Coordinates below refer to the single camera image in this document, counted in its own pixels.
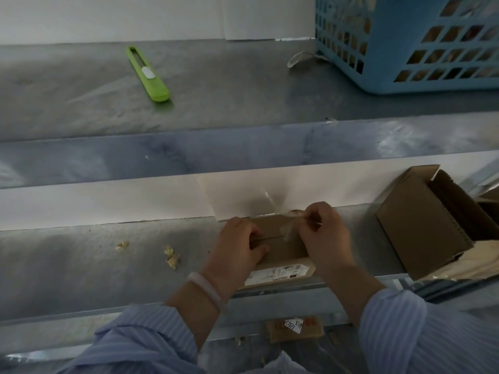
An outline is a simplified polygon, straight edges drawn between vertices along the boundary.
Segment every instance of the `white paper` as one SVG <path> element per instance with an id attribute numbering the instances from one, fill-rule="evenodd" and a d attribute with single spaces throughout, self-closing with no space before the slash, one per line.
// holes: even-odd
<path id="1" fill-rule="evenodd" d="M 315 34 L 315 0 L 222 2 L 228 40 L 304 38 Z"/>
<path id="2" fill-rule="evenodd" d="M 307 274 L 307 272 L 308 266 L 303 264 L 294 264 L 279 266 L 277 268 L 255 270 L 249 274 L 248 279 L 245 281 L 245 286 L 258 285 L 289 278 L 303 277 Z"/>
<path id="3" fill-rule="evenodd" d="M 0 189 L 0 231 L 212 216 L 195 175 Z"/>
<path id="4" fill-rule="evenodd" d="M 284 327 L 289 328 L 293 332 L 300 334 L 301 327 L 303 327 L 303 319 L 295 318 L 284 321 Z"/>
<path id="5" fill-rule="evenodd" d="M 275 212 L 326 201 L 333 207 L 382 201 L 395 180 L 414 165 L 440 164 L 460 183 L 499 158 L 499 151 L 403 157 L 286 168 L 205 173 L 197 179 L 218 220 Z"/>
<path id="6" fill-rule="evenodd" d="M 0 0 L 0 44 L 223 37 L 221 0 Z"/>

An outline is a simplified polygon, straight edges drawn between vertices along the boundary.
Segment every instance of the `white sticker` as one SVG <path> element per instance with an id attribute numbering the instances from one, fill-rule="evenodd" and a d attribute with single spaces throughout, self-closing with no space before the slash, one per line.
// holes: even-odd
<path id="1" fill-rule="evenodd" d="M 307 274 L 307 272 L 308 266 L 302 264 L 255 270 L 254 272 L 250 273 L 248 279 L 245 282 L 245 286 L 280 281 L 288 278 L 303 277 L 305 274 Z"/>
<path id="2" fill-rule="evenodd" d="M 303 327 L 303 319 L 288 319 L 284 321 L 284 327 L 289 328 L 293 332 L 300 334 L 301 327 Z"/>

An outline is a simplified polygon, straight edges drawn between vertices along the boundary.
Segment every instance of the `stainless steel table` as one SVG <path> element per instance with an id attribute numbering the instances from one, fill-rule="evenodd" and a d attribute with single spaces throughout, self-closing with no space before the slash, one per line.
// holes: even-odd
<path id="1" fill-rule="evenodd" d="M 125 55 L 131 44 L 170 102 L 149 100 Z M 373 96 L 315 60 L 288 70 L 304 50 L 314 42 L 0 47 L 0 189 L 499 149 L 499 92 Z M 401 288 L 407 276 L 375 208 L 339 212 L 357 262 Z M 197 218 L 0 232 L 0 355 L 77 354 L 129 303 L 161 302 L 178 288 L 220 227 Z M 124 239 L 130 247 L 117 253 Z M 176 272 L 166 244 L 182 255 Z M 210 338 L 297 314 L 346 321 L 312 277 L 237 293 Z"/>

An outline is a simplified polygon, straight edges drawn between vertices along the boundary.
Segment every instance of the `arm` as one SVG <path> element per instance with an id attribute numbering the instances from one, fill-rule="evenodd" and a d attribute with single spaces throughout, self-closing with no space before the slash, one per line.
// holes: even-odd
<path id="1" fill-rule="evenodd" d="M 386 289 L 355 265 L 348 229 L 327 203 L 310 205 L 297 228 L 318 274 L 358 328 L 370 372 L 497 371 L 497 326 L 410 291 Z"/>
<path id="2" fill-rule="evenodd" d="M 268 246 L 250 249 L 250 236 L 261 231 L 233 218 L 222 229 L 200 274 L 224 302 L 244 283 Z M 219 316 L 205 292 L 186 282 L 165 306 L 129 306 L 116 320 L 95 332 L 95 341 L 59 372 L 104 374 L 203 372 L 197 353 Z"/>
<path id="3" fill-rule="evenodd" d="M 385 286 L 357 266 L 353 259 L 350 232 L 340 215 L 326 202 L 313 203 L 298 220 L 298 232 L 317 274 L 334 292 L 359 328 L 365 305 Z"/>
<path id="4" fill-rule="evenodd" d="M 261 235 L 255 224 L 237 217 L 229 220 L 200 271 L 225 303 L 269 250 L 267 245 L 250 249 L 251 235 Z M 215 304 L 197 285 L 186 282 L 165 305 L 178 310 L 200 350 L 220 314 Z"/>

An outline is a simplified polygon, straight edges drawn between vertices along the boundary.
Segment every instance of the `small cardboard box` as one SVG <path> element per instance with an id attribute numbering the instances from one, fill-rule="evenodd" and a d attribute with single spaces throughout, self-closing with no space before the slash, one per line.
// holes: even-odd
<path id="1" fill-rule="evenodd" d="M 439 165 L 410 168 L 376 216 L 414 280 L 499 273 L 499 227 Z"/>
<path id="2" fill-rule="evenodd" d="M 317 316 L 303 317 L 303 326 L 301 327 L 299 333 L 294 332 L 285 326 L 284 323 L 288 319 L 270 320 L 266 323 L 268 330 L 268 339 L 271 344 L 280 343 L 283 341 L 321 337 L 324 335 L 324 327 L 322 327 L 322 323 Z"/>
<path id="3" fill-rule="evenodd" d="M 262 237 L 253 239 L 250 247 L 266 244 L 271 249 L 251 272 L 242 289 L 307 278 L 314 273 L 315 265 L 299 235 L 290 233 L 284 241 L 283 235 L 292 223 L 291 217 L 270 215 L 250 220 L 264 233 Z"/>

